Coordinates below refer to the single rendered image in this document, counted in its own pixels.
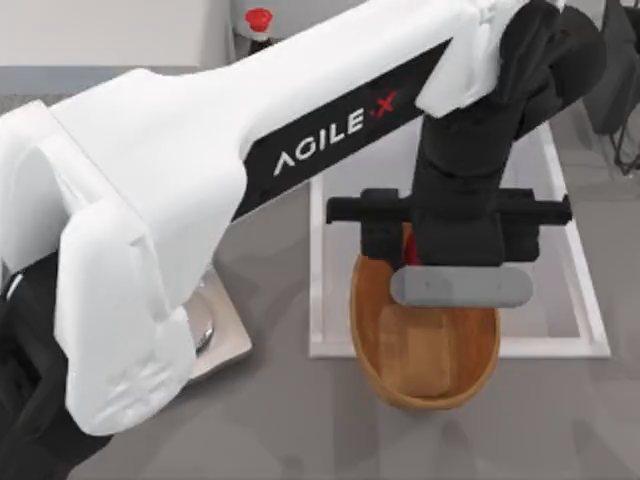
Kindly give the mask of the silver square scale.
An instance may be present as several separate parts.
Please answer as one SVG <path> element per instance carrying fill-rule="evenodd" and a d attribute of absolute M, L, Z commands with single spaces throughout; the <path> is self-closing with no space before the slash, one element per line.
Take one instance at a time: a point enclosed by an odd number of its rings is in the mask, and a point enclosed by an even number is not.
<path fill-rule="evenodd" d="M 253 342 L 231 297 L 213 267 L 210 267 L 184 304 L 196 351 L 196 362 L 188 385 L 245 358 Z"/>

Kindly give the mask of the black chair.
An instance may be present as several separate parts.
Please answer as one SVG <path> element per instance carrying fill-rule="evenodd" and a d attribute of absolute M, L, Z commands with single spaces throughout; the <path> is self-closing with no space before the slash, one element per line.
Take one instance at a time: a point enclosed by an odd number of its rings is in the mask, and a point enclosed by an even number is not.
<path fill-rule="evenodd" d="M 600 32 L 606 68 L 585 107 L 595 134 L 613 148 L 613 163 L 623 175 L 640 171 L 640 148 L 623 159 L 632 112 L 640 106 L 640 0 L 606 0 Z"/>

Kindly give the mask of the dark bottle with red cap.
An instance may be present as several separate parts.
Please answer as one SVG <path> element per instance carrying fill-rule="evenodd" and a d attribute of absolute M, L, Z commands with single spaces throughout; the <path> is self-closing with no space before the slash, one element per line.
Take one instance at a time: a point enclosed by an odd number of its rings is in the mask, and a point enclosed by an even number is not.
<path fill-rule="evenodd" d="M 244 19 L 250 30 L 248 55 L 254 55 L 274 44 L 270 33 L 273 13 L 266 7 L 254 7 L 245 12 Z"/>

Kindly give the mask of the brown wooden basket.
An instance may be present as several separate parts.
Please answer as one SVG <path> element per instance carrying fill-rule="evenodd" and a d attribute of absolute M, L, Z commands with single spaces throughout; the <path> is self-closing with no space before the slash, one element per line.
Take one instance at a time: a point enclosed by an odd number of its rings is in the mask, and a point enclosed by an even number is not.
<path fill-rule="evenodd" d="M 375 395 L 407 410 L 448 410 L 476 396 L 494 373 L 501 316 L 486 308 L 406 307 L 394 300 L 394 271 L 360 254 L 349 294 L 350 336 Z"/>

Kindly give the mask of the pale grey rounded box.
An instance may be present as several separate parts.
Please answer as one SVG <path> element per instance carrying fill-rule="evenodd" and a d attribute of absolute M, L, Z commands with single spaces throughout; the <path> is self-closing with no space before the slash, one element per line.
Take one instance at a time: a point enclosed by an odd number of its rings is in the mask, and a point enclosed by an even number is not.
<path fill-rule="evenodd" d="M 510 266 L 405 266 L 392 275 L 389 290 L 401 305 L 438 308 L 516 308 L 534 292 L 530 276 Z"/>

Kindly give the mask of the red object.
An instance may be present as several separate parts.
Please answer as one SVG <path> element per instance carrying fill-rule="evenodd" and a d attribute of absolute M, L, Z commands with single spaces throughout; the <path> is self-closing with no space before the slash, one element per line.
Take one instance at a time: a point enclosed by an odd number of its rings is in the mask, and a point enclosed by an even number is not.
<path fill-rule="evenodd" d="M 417 254 L 416 237 L 409 223 L 403 225 L 403 260 L 405 265 L 417 266 L 420 260 Z"/>

